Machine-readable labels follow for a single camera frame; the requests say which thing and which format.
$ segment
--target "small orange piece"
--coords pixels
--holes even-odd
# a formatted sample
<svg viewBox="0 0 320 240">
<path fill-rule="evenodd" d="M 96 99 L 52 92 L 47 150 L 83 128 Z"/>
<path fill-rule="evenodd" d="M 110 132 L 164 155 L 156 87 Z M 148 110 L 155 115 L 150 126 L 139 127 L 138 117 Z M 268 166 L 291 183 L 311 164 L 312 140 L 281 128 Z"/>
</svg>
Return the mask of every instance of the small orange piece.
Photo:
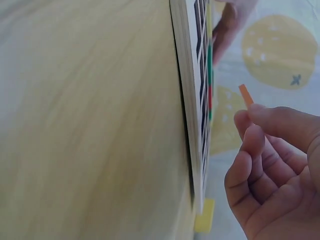
<svg viewBox="0 0 320 240">
<path fill-rule="evenodd" d="M 244 84 L 240 85 L 239 89 L 240 89 L 240 93 L 243 97 L 243 100 L 245 102 L 246 107 L 248 108 L 251 104 L 254 104 L 254 101 L 253 101 L 252 97 L 250 96 L 250 94 L 246 88 L 246 85 L 244 85 Z"/>
</svg>

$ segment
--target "finger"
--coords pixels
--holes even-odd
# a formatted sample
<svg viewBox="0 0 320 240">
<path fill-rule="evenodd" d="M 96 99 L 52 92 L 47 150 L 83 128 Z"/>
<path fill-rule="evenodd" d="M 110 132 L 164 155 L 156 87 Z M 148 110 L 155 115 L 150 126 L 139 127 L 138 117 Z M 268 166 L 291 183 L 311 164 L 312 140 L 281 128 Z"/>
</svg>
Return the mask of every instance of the finger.
<svg viewBox="0 0 320 240">
<path fill-rule="evenodd" d="M 220 61 L 228 47 L 230 47 L 235 35 L 235 33 L 225 30 L 219 31 L 216 34 L 212 50 L 212 62 L 214 66 Z"/>
<path fill-rule="evenodd" d="M 267 135 L 266 136 L 273 148 L 278 152 L 282 160 L 295 172 L 300 175 L 308 165 L 307 156 L 296 153 L 292 146 L 281 138 Z"/>
<path fill-rule="evenodd" d="M 212 61 L 216 65 L 237 34 L 236 10 L 233 4 L 227 3 L 223 9 L 222 17 L 213 30 Z"/>
<path fill-rule="evenodd" d="M 308 152 L 311 143 L 320 138 L 320 119 L 317 116 L 289 107 L 263 108 L 252 104 L 249 117 L 263 131 L 284 139 L 289 144 Z"/>
<path fill-rule="evenodd" d="M 224 179 L 228 204 L 243 228 L 253 213 L 261 206 L 253 197 L 248 186 L 251 168 L 251 156 L 245 151 L 240 151 Z"/>
<path fill-rule="evenodd" d="M 238 111 L 233 117 L 234 125 L 238 130 L 239 136 L 241 140 L 244 140 L 245 132 L 247 128 L 253 125 L 253 122 L 249 118 L 249 114 L 247 110 Z"/>
<path fill-rule="evenodd" d="M 263 204 L 276 190 L 277 185 L 264 172 L 262 152 L 265 146 L 265 134 L 259 126 L 250 126 L 243 137 L 241 151 L 247 152 L 252 159 L 252 169 L 248 177 L 249 189 L 260 204 Z"/>
<path fill-rule="evenodd" d="M 243 140 L 247 128 L 253 125 L 248 111 L 241 110 L 237 112 L 234 116 L 234 123 Z M 283 161 L 268 139 L 265 140 L 264 151 L 261 156 L 263 171 L 278 187 L 281 187 L 296 176 L 294 170 Z"/>
</svg>

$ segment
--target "light wood grain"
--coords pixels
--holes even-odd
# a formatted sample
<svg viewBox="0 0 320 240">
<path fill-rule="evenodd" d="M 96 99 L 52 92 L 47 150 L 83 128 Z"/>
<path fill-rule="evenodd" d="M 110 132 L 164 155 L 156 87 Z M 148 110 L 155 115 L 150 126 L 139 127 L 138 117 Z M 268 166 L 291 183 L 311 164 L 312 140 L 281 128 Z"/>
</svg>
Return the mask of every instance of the light wood grain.
<svg viewBox="0 0 320 240">
<path fill-rule="evenodd" d="M 168 0 L 0 2 L 0 239 L 190 239 Z"/>
</svg>

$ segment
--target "hand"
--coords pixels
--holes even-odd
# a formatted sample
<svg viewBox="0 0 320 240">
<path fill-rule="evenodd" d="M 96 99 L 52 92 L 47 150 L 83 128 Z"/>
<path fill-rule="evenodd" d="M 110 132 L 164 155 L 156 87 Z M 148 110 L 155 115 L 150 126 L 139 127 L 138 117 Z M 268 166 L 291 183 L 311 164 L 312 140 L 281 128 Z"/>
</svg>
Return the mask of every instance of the hand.
<svg viewBox="0 0 320 240">
<path fill-rule="evenodd" d="M 247 238 L 318 240 L 320 117 L 253 104 L 234 122 L 243 144 L 225 176 L 225 190 Z"/>
<path fill-rule="evenodd" d="M 212 32 L 213 65 L 216 65 L 237 33 L 244 27 L 258 0 L 216 0 L 226 2 L 221 20 Z"/>
</svg>

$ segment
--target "yellow circle pattern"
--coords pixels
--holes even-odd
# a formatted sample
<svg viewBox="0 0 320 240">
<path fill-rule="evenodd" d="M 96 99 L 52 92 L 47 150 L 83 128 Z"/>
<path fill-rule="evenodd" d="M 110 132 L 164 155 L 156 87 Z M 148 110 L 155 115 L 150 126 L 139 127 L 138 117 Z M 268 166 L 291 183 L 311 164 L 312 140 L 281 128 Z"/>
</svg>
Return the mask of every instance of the yellow circle pattern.
<svg viewBox="0 0 320 240">
<path fill-rule="evenodd" d="M 242 97 L 230 89 L 217 86 L 218 106 L 211 130 L 210 155 L 237 149 L 242 141 L 234 124 L 238 110 L 246 109 Z"/>
<path fill-rule="evenodd" d="M 259 82 L 279 89 L 304 87 L 315 70 L 318 44 L 298 21 L 284 15 L 261 18 L 242 39 L 247 70 Z"/>
</svg>

